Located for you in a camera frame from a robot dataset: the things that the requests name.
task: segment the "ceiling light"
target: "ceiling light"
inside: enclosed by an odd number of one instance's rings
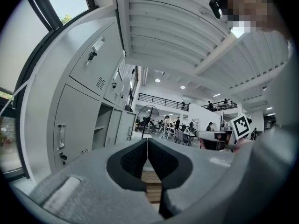
[[[236,27],[233,27],[230,31],[239,38],[245,33],[245,22],[239,21]]]

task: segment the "railing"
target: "railing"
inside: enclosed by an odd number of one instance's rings
[[[146,94],[139,93],[138,100],[149,102],[149,103],[156,104],[156,105],[163,105],[163,106],[167,106],[170,108],[175,108],[178,110],[189,111],[189,105],[185,104],[184,102],[179,103],[179,102],[176,102],[173,100],[163,99],[163,98],[155,97],[152,95],[146,95]]]
[[[202,107],[206,108],[207,110],[210,110],[209,105],[204,105]],[[227,104],[224,103],[224,100],[217,102],[217,103],[213,103],[213,110],[211,110],[211,111],[228,110],[228,109],[234,109],[237,107],[238,107],[238,105],[236,103],[234,103],[233,101],[228,99]]]

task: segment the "ventilation slot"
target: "ventilation slot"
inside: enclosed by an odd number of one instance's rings
[[[84,153],[86,153],[87,151],[88,151],[88,148],[87,148],[87,149],[84,149],[84,150],[82,150],[80,154],[84,154]]]
[[[97,82],[97,87],[99,87],[102,90],[104,87],[104,84],[105,84],[105,81],[103,80],[103,78],[99,77],[99,80]]]

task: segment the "open shelf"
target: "open shelf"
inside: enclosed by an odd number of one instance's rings
[[[105,126],[98,126],[98,127],[95,127],[94,130],[103,129],[103,128],[105,128]]]
[[[113,107],[101,104],[93,133],[93,150],[104,147]]]

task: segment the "wooden floor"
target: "wooden floor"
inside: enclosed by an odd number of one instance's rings
[[[146,182],[146,196],[150,203],[160,203],[162,183],[155,172],[143,171],[141,180]]]

